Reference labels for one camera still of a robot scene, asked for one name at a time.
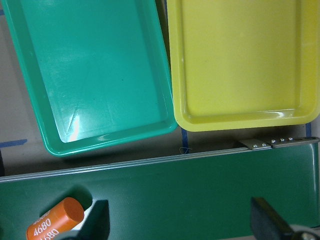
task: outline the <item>floor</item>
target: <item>floor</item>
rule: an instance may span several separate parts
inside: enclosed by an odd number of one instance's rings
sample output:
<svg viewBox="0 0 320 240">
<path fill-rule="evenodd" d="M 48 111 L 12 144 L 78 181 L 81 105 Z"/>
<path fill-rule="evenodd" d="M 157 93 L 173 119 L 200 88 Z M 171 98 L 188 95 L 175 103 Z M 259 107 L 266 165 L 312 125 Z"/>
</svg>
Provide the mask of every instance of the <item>floor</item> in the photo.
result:
<svg viewBox="0 0 320 240">
<path fill-rule="evenodd" d="M 320 136 L 320 117 L 311 123 Z M 190 152 L 232 148 L 237 140 L 304 137 L 306 125 L 188 132 Z M 0 11 L 0 150 L 5 174 L 17 175 L 181 154 L 181 129 L 163 136 L 108 147 L 73 157 L 49 154 L 42 143 L 5 16 Z M 252 236 L 232 238 L 253 240 Z"/>
</svg>

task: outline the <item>orange cylinder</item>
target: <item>orange cylinder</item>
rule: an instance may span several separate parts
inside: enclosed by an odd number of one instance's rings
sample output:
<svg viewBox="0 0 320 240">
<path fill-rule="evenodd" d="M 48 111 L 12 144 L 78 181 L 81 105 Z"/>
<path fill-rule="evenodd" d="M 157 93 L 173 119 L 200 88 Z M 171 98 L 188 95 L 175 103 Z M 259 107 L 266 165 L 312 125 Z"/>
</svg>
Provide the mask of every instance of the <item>orange cylinder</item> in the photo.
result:
<svg viewBox="0 0 320 240">
<path fill-rule="evenodd" d="M 66 197 L 28 227 L 26 239 L 52 240 L 58 234 L 73 229 L 84 217 L 81 204 L 72 197 Z"/>
</svg>

